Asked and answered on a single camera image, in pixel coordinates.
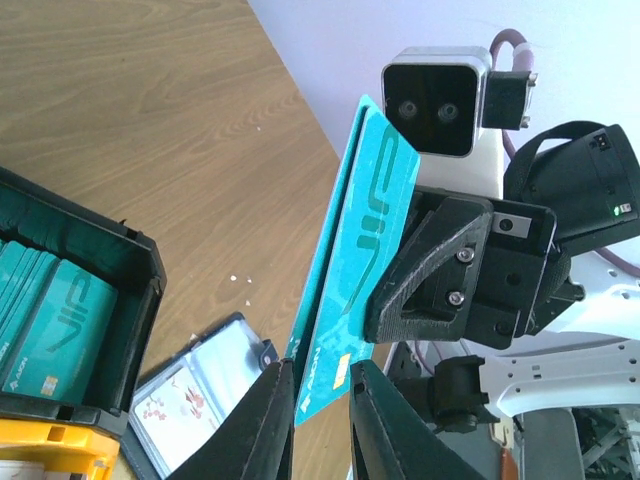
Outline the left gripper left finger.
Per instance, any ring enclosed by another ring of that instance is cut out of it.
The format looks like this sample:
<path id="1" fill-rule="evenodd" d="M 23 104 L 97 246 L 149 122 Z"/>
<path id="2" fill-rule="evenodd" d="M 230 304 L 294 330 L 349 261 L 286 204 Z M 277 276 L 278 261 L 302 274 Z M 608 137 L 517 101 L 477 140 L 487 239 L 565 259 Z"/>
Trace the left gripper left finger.
<path id="1" fill-rule="evenodd" d="M 293 361 L 270 364 L 216 433 L 172 479 L 289 479 L 294 436 Z"/>

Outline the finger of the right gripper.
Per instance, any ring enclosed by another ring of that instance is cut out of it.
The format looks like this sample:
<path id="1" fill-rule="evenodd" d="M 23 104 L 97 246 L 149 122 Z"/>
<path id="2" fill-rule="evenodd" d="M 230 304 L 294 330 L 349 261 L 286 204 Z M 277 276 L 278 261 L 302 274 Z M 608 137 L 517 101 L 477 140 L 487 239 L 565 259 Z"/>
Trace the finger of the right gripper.
<path id="1" fill-rule="evenodd" d="M 487 199 L 415 195 L 399 251 L 369 298 L 365 340 L 461 339 L 490 227 Z"/>

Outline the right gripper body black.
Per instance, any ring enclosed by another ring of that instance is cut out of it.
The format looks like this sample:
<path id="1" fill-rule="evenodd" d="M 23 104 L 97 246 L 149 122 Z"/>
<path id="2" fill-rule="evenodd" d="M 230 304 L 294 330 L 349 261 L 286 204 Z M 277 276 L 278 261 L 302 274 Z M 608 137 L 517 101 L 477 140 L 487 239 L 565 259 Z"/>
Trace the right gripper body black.
<path id="1" fill-rule="evenodd" d="M 415 195 L 462 195 L 420 187 Z M 461 339 L 497 349 L 524 334 L 548 263 L 555 215 L 545 207 L 491 202 L 491 227 Z"/>

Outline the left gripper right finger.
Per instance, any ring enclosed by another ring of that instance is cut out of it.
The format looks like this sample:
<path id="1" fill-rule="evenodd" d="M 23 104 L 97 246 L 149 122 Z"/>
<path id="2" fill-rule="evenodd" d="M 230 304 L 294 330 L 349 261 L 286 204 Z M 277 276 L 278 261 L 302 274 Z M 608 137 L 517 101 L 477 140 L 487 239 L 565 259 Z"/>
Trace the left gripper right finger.
<path id="1" fill-rule="evenodd" d="M 443 443 L 371 360 L 350 367 L 355 479 L 481 479 Z"/>

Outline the navy blue card holder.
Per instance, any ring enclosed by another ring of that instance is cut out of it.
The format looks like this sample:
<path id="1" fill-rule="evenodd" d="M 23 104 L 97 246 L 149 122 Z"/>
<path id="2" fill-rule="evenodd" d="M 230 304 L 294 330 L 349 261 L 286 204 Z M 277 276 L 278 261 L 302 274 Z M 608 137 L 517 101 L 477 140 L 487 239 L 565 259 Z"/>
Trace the navy blue card holder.
<path id="1" fill-rule="evenodd" d="M 165 479 L 216 432 L 264 369 L 279 359 L 234 312 L 141 380 L 121 451 L 138 479 Z"/>

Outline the teal vip card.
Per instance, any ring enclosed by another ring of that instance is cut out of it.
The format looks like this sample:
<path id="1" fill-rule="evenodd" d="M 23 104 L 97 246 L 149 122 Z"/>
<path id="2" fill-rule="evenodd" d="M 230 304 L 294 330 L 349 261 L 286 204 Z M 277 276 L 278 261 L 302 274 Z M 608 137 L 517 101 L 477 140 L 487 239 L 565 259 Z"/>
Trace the teal vip card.
<path id="1" fill-rule="evenodd" d="M 336 173 L 326 215 L 318 236 L 316 249 L 310 264 L 286 349 L 286 357 L 293 360 L 294 372 L 296 374 L 302 374 L 304 372 L 307 355 L 310 350 L 319 299 L 325 282 L 328 262 L 333 249 L 349 178 L 355 163 L 355 155 L 363 129 L 364 116 L 366 111 L 374 105 L 375 103 L 368 95 L 363 95 L 359 99 L 347 145 Z"/>
<path id="2" fill-rule="evenodd" d="M 367 303 L 398 251 L 420 156 L 384 113 L 370 107 L 356 150 L 319 299 L 310 350 L 298 384 L 295 425 L 343 396 L 350 367 L 368 360 Z"/>

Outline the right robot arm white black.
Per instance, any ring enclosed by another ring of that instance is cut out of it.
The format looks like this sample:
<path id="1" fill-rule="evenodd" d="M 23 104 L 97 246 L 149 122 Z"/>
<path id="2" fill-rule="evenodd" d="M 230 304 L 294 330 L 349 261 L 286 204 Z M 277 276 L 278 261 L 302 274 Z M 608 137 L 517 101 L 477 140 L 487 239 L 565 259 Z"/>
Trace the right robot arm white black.
<path id="1" fill-rule="evenodd" d="M 505 349 L 541 332 L 585 288 L 575 256 L 639 233 L 639 163 L 619 125 L 573 121 L 537 135 L 512 157 L 498 198 L 433 180 L 415 188 L 398 253 L 367 303 L 372 343 L 468 339 Z M 608 364 L 618 403 L 639 397 L 619 353 L 562 352 L 538 360 L 442 361 L 405 391 L 429 420 L 466 431 L 567 401 L 594 405 Z"/>

